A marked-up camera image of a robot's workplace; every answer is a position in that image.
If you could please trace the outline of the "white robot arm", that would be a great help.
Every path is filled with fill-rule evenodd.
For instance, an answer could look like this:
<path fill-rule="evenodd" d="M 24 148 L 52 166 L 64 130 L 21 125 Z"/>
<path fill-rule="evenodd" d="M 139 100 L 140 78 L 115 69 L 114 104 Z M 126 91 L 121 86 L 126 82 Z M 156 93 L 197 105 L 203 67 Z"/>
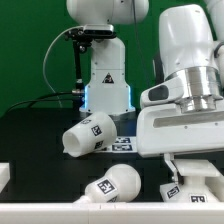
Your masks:
<path fill-rule="evenodd" d="M 148 0 L 67 0 L 69 15 L 78 31 L 93 42 L 91 69 L 94 74 L 84 88 L 82 110 L 122 112 L 127 92 L 119 80 L 111 87 L 104 78 L 121 64 L 109 52 L 114 24 L 129 24 L 145 18 Z M 163 81 L 141 93 L 137 119 L 138 153 L 160 154 L 210 152 L 224 149 L 224 85 L 219 44 L 213 41 L 203 9 L 185 5 L 165 10 L 159 18 L 159 53 Z"/>

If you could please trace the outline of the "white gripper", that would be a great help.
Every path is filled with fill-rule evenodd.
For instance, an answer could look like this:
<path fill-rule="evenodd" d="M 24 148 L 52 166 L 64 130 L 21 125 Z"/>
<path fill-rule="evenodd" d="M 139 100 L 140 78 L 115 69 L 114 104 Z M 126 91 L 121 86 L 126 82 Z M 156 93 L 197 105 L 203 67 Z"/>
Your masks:
<path fill-rule="evenodd" d="M 137 151 L 143 157 L 164 154 L 174 183 L 173 154 L 224 150 L 224 97 L 207 82 L 166 81 L 143 91 L 140 105 Z"/>

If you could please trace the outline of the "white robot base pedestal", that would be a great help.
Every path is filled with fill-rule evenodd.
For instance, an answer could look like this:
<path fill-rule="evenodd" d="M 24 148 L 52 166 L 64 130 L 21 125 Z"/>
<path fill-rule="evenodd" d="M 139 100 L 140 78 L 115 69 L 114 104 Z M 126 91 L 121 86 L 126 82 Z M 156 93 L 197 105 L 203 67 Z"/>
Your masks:
<path fill-rule="evenodd" d="M 112 116 L 135 111 L 131 88 L 125 80 L 125 45 L 119 38 L 92 42 L 91 78 L 80 111 L 102 111 Z"/>

